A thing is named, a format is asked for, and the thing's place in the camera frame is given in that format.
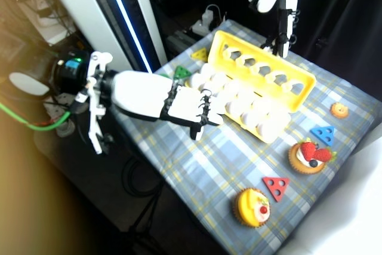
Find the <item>checkered fabric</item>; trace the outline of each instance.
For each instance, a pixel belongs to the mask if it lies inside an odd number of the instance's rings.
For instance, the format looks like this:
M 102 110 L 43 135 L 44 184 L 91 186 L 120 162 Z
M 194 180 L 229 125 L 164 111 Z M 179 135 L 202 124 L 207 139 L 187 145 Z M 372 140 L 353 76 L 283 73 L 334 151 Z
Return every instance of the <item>checkered fabric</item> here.
M 265 40 L 230 20 L 218 29 L 257 46 Z M 178 65 L 196 72 L 200 67 L 190 55 L 203 47 L 209 50 L 213 36 L 214 33 L 210 33 L 157 73 L 172 77 Z M 317 84 L 271 145 L 242 130 L 227 117 L 219 127 L 206 126 L 202 140 L 195 142 L 186 127 L 132 119 L 112 109 L 124 131 L 151 164 L 232 254 L 273 254 L 324 191 L 371 124 L 380 119 L 381 102 L 294 53 L 289 52 L 287 60 L 314 74 Z M 337 119 L 330 114 L 329 109 L 335 102 L 349 107 L 348 118 Z M 330 125 L 335 127 L 332 150 L 338 152 L 337 159 L 319 174 L 295 172 L 288 162 L 290 147 L 307 137 L 315 139 L 310 129 Z M 290 179 L 281 202 L 273 199 L 262 182 L 265 176 Z M 256 229 L 241 225 L 232 212 L 235 195 L 249 187 L 261 189 L 270 199 L 270 219 Z

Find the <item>red triangle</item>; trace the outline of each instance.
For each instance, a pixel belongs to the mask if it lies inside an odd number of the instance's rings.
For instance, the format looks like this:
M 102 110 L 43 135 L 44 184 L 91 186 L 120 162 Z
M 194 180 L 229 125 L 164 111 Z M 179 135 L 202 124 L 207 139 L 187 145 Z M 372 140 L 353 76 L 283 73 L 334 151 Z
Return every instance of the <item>red triangle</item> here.
M 273 195 L 275 200 L 279 202 L 284 195 L 285 189 L 289 184 L 289 179 L 286 177 L 263 177 L 263 182 L 269 189 L 270 193 Z

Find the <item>yellow frosting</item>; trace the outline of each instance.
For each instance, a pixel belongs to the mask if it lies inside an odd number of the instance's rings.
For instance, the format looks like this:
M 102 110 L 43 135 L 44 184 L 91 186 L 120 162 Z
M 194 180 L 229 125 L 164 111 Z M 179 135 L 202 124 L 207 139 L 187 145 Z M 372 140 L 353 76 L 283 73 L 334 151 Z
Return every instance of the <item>yellow frosting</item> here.
M 267 207 L 267 213 L 262 214 L 260 208 Z M 259 227 L 269 218 L 269 201 L 254 189 L 243 191 L 238 198 L 238 211 L 241 219 L 248 225 Z

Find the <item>yellow triangle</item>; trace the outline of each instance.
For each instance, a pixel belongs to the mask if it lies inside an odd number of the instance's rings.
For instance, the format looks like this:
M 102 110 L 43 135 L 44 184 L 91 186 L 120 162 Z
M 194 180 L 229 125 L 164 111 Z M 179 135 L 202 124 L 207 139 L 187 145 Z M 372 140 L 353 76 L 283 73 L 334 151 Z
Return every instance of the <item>yellow triangle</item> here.
M 191 58 L 195 59 L 195 60 L 202 60 L 204 62 L 207 62 L 208 61 L 207 49 L 202 48 L 202 49 L 198 50 L 197 52 L 191 54 Z

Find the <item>robotic hand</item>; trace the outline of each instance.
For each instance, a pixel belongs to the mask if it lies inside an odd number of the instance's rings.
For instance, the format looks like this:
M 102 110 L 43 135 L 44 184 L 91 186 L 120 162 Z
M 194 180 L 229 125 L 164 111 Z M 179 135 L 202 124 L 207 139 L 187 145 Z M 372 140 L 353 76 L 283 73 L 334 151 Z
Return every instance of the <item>robotic hand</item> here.
M 275 6 L 277 0 L 249 0 L 253 5 L 257 1 L 257 11 L 260 13 L 269 12 Z M 272 49 L 274 55 L 285 58 L 288 55 L 289 46 L 293 44 L 291 37 L 294 25 L 298 22 L 297 12 L 298 0 L 279 0 L 278 18 L 279 24 L 273 35 L 267 38 L 264 49 Z
M 184 87 L 177 81 L 156 74 L 137 71 L 117 73 L 106 70 L 112 61 L 109 53 L 93 52 L 89 62 L 87 84 L 76 96 L 77 105 L 90 98 L 89 138 L 97 154 L 107 153 L 107 139 L 104 139 L 98 119 L 106 113 L 100 99 L 112 102 L 128 116 L 148 121 L 163 119 L 178 125 L 190 127 L 190 136 L 199 140 L 204 125 L 220 125 L 225 113 L 209 90 L 202 92 Z

